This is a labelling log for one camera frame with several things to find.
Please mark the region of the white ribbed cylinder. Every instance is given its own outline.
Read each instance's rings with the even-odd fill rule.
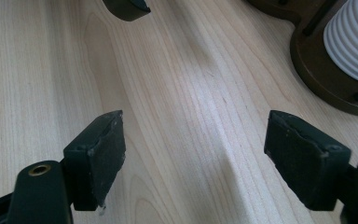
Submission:
[[[358,0],[348,0],[328,22],[324,45],[334,63],[358,80]]]

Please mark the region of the clamp jaw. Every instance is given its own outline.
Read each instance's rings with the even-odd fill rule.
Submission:
[[[103,0],[103,2],[113,15],[123,21],[134,21],[150,12],[144,0]]]
[[[264,152],[307,208],[332,211],[339,199],[341,222],[358,224],[358,166],[349,165],[350,149],[303,119],[273,110]]]
[[[0,198],[0,224],[73,223],[77,211],[95,211],[125,159],[122,111],[95,119],[64,150],[58,161],[24,168],[13,193]]]

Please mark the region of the black rubber pad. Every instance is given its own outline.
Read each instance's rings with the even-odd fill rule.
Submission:
[[[134,21],[150,13],[144,0],[103,0],[107,9],[123,21]]]
[[[72,179],[71,196],[77,211],[95,211],[125,160],[122,111],[95,119],[64,150],[63,167]]]
[[[347,170],[351,157],[347,147],[303,119],[271,111],[264,152],[309,209],[334,209],[337,176]]]

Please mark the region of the dark brown wooden base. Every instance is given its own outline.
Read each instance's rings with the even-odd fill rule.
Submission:
[[[358,92],[358,81],[339,69],[324,47],[324,27],[347,0],[247,1],[261,11],[289,20],[296,26],[290,52],[298,75],[328,104],[358,115],[358,101],[353,97]]]

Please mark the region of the wooden table surface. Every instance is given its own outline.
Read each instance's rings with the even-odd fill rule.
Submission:
[[[358,117],[316,97],[289,54],[294,26],[242,0],[0,0],[0,196],[102,113],[122,109],[127,159],[104,215],[76,223],[339,223],[311,212],[263,152],[271,109],[353,149]]]

